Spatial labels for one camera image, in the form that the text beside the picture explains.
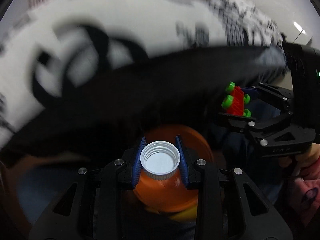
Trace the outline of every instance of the orange bowl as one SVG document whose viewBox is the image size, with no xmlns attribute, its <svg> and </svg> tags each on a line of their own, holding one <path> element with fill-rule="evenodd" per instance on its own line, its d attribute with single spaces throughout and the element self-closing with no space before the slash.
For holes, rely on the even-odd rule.
<svg viewBox="0 0 320 240">
<path fill-rule="evenodd" d="M 199 158 L 213 162 L 213 154 L 204 137 L 184 125 L 167 125 L 145 134 L 147 143 L 167 141 L 175 143 L 180 135 L 183 144 L 197 151 Z M 159 212 L 180 212 L 197 204 L 198 190 L 187 190 L 181 181 L 179 170 L 169 179 L 154 180 L 141 170 L 141 175 L 133 191 L 140 201 Z"/>
</svg>

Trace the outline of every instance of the toy wheel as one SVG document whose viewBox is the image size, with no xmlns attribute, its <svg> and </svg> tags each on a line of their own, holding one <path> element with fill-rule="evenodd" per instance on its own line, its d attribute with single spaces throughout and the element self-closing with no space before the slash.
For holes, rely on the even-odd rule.
<svg viewBox="0 0 320 240">
<path fill-rule="evenodd" d="M 221 106 L 223 109 L 228 109 L 233 102 L 233 96 L 231 95 L 227 95 L 226 98 L 223 100 Z"/>
<path fill-rule="evenodd" d="M 226 92 L 229 94 L 235 89 L 236 84 L 230 82 L 229 85 L 226 87 Z"/>
<path fill-rule="evenodd" d="M 251 98 L 248 94 L 244 94 L 244 97 L 243 97 L 243 102 L 245 105 L 249 104 Z"/>
<path fill-rule="evenodd" d="M 251 117 L 251 112 L 248 110 L 248 109 L 245 109 L 244 111 L 243 111 L 243 116 L 245 116 L 245 117 Z"/>
</svg>

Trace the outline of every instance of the silver screw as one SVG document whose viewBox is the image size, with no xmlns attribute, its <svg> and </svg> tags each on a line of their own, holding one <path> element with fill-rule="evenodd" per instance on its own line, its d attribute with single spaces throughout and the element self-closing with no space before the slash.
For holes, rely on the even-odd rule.
<svg viewBox="0 0 320 240">
<path fill-rule="evenodd" d="M 122 164 L 124 164 L 124 160 L 123 159 L 116 159 L 115 160 L 115 165 L 121 166 Z"/>
<path fill-rule="evenodd" d="M 268 141 L 263 139 L 260 141 L 261 146 L 267 146 L 268 145 Z"/>
<path fill-rule="evenodd" d="M 86 174 L 86 173 L 87 173 L 87 168 L 80 168 L 80 169 L 78 170 L 78 173 L 79 173 L 80 175 Z"/>
<path fill-rule="evenodd" d="M 240 168 L 234 168 L 233 172 L 237 175 L 241 175 L 243 171 Z"/>
<path fill-rule="evenodd" d="M 204 159 L 199 159 L 199 160 L 197 160 L 197 164 L 199 166 L 205 166 L 207 164 L 207 162 Z"/>
</svg>

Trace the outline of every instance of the plastic lid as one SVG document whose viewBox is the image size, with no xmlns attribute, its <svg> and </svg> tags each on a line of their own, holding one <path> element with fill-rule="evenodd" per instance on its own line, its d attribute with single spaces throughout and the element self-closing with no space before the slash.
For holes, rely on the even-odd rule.
<svg viewBox="0 0 320 240">
<path fill-rule="evenodd" d="M 177 171 L 180 153 L 173 144 L 166 141 L 156 141 L 144 147 L 140 161 L 150 178 L 164 180 L 172 177 Z"/>
</svg>

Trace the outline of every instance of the pink fabric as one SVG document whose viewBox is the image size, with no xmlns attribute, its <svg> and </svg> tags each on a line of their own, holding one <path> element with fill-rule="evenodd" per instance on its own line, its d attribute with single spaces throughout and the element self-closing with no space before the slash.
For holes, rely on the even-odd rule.
<svg viewBox="0 0 320 240">
<path fill-rule="evenodd" d="M 320 158 L 289 183 L 289 205 L 308 225 L 320 206 Z"/>
</svg>

